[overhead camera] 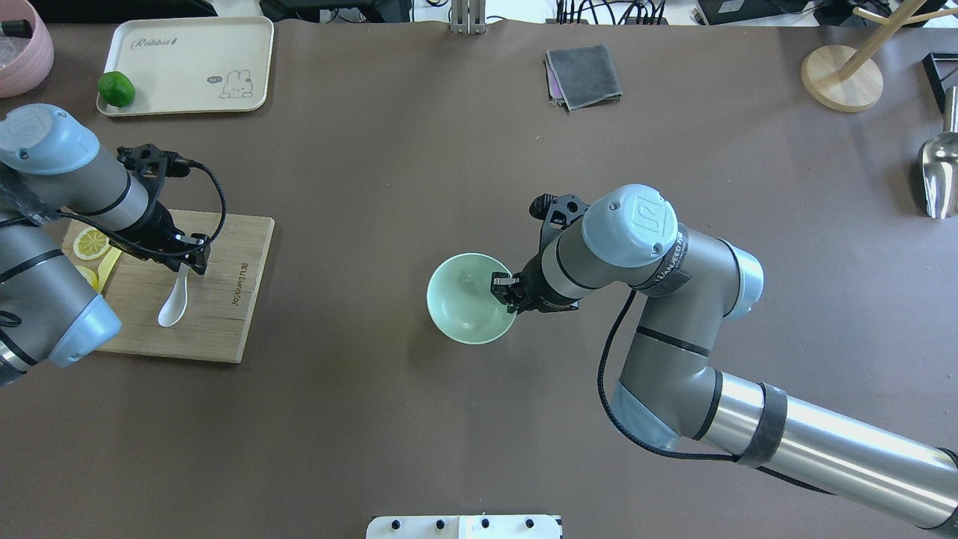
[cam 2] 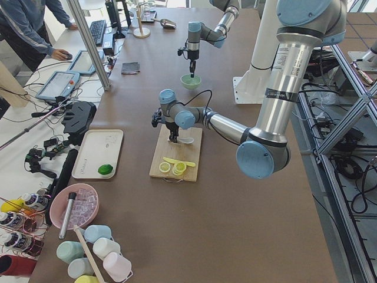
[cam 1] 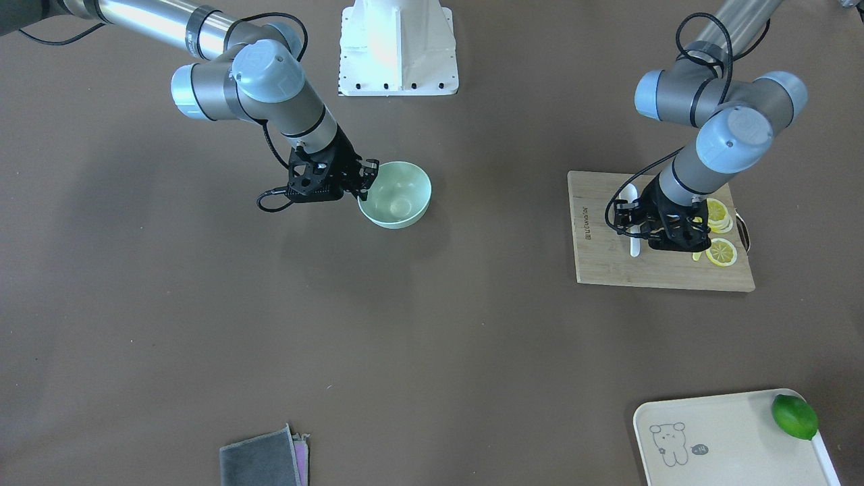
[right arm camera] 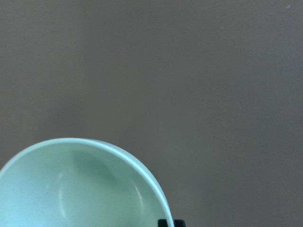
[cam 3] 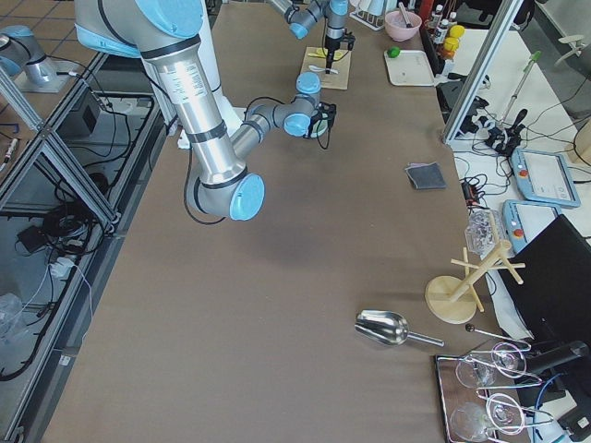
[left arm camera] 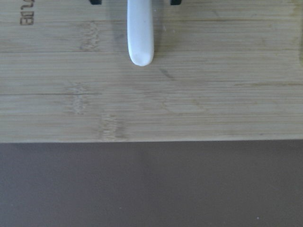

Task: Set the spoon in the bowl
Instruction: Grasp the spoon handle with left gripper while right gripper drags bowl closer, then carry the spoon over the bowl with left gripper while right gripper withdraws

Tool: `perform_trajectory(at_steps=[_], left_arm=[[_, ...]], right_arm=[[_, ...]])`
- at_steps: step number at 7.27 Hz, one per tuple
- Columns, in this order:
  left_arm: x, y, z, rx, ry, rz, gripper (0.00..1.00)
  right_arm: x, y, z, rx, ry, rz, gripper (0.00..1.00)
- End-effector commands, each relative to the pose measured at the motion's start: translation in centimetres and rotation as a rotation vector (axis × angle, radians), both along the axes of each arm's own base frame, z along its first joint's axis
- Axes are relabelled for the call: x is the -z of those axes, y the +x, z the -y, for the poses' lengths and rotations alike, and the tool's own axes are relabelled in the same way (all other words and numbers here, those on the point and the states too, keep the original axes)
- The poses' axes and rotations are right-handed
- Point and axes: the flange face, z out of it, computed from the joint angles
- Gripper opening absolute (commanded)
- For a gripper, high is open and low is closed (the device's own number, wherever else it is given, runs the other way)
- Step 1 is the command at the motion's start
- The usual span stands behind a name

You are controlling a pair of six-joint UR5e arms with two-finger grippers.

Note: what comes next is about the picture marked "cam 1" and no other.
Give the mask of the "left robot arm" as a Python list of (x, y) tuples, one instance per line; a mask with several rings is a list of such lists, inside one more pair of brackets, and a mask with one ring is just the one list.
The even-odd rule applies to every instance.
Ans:
[(772, 71), (734, 81), (734, 64), (764, 38), (778, 1), (726, 1), (691, 43), (676, 41), (670, 69), (645, 74), (634, 94), (645, 117), (698, 129), (693, 142), (661, 158), (661, 171), (640, 196), (611, 197), (605, 222), (615, 233), (657, 251), (701, 252), (711, 246), (707, 197), (764, 157), (809, 101), (795, 74)]

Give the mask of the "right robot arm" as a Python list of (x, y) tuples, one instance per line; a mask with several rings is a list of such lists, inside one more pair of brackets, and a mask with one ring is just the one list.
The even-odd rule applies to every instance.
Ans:
[(256, 25), (192, 1), (3, 1), (2, 34), (53, 16), (127, 28), (194, 56), (172, 77), (176, 107), (191, 119), (244, 120), (275, 128), (291, 145), (280, 163), (287, 184), (272, 190), (288, 203), (367, 199), (379, 161), (358, 156), (300, 64), (305, 28)]

